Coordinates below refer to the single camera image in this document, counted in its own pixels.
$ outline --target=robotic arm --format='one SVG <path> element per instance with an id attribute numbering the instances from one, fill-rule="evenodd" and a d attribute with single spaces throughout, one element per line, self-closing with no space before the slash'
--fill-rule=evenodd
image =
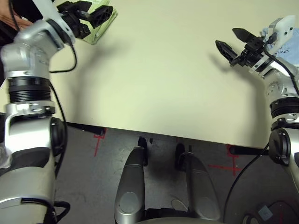
<path id="1" fill-rule="evenodd" d="M 286 167 L 298 190 L 299 70 L 284 59 L 272 56 L 292 37 L 294 25 L 294 15 L 279 18 L 269 26 L 266 37 L 256 37 L 245 29 L 234 28 L 237 38 L 246 43 L 239 56 L 225 42 L 216 41 L 216 46 L 231 66 L 248 66 L 250 73 L 263 80 L 272 116 L 269 156 L 275 163 Z M 269 43 L 272 49 L 268 52 Z"/>
<path id="2" fill-rule="evenodd" d="M 54 201 L 67 131 L 65 123 L 52 116 L 55 106 L 50 94 L 49 61 L 65 43 L 72 46 L 75 38 L 90 34 L 80 19 L 95 28 L 113 11 L 111 6 L 101 6 L 88 14 L 90 2 L 67 1 L 57 7 L 58 13 L 46 1 L 34 2 L 50 14 L 41 10 L 45 20 L 21 31 L 14 43 L 1 51 L 10 98 L 5 147 L 0 149 L 0 217 L 4 224 L 55 224 L 70 209 L 68 203 Z M 56 206 L 65 208 L 64 212 L 57 215 Z"/>

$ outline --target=white object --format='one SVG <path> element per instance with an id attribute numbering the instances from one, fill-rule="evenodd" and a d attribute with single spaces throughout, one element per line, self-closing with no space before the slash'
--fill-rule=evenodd
<path id="1" fill-rule="evenodd" d="M 274 54 L 278 51 L 287 41 L 293 37 L 293 32 L 295 30 L 295 15 L 288 15 L 284 18 L 276 19 L 268 29 L 268 34 L 266 35 L 266 40 L 273 33 L 277 33 L 277 40 L 272 44 L 272 49 L 269 50 L 270 54 Z"/>

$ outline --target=person's hand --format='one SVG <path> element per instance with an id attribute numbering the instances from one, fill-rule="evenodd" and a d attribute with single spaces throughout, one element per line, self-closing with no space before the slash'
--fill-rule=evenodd
<path id="1" fill-rule="evenodd" d="M 0 21 L 16 29 L 13 18 L 9 12 L 8 4 L 9 4 L 8 0 L 0 0 Z M 32 22 L 21 19 L 15 11 L 14 11 L 14 18 L 20 29 L 25 29 L 26 27 L 32 25 Z"/>

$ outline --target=green cloth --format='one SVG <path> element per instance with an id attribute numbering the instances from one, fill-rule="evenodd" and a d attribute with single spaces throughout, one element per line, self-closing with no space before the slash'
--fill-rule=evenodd
<path id="1" fill-rule="evenodd" d="M 89 1 L 92 3 L 92 5 L 90 6 L 90 8 L 88 10 L 88 13 L 90 13 L 90 14 L 93 13 L 95 11 L 95 9 L 97 9 L 98 7 L 100 7 L 102 5 L 105 5 L 105 6 L 109 5 L 109 2 L 110 2 L 110 0 L 84 0 L 84 1 Z M 90 35 L 85 37 L 83 40 L 90 44 L 96 44 L 96 42 L 104 34 L 106 29 L 109 27 L 109 25 L 112 23 L 112 21 L 116 18 L 116 16 L 117 16 L 117 11 L 113 8 L 113 12 L 112 12 L 112 15 L 110 16 L 110 18 L 106 22 L 104 22 L 102 25 L 97 27 L 96 29 L 94 29 L 90 25 L 89 22 L 80 20 L 80 22 L 83 24 L 86 24 L 90 30 Z"/>

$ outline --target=white table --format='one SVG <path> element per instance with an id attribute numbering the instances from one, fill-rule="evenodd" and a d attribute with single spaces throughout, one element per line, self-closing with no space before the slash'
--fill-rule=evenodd
<path id="1" fill-rule="evenodd" d="M 297 14 L 298 22 L 298 0 L 112 0 L 111 5 L 119 15 L 100 41 L 76 42 L 76 70 L 51 75 L 68 122 L 266 144 L 270 110 L 262 80 L 247 68 L 231 69 L 214 42 L 225 41 L 240 53 L 244 43 L 232 28 L 258 35 L 278 17 Z M 72 64 L 66 47 L 51 69 Z M 2 97 L 0 103 L 6 102 Z"/>

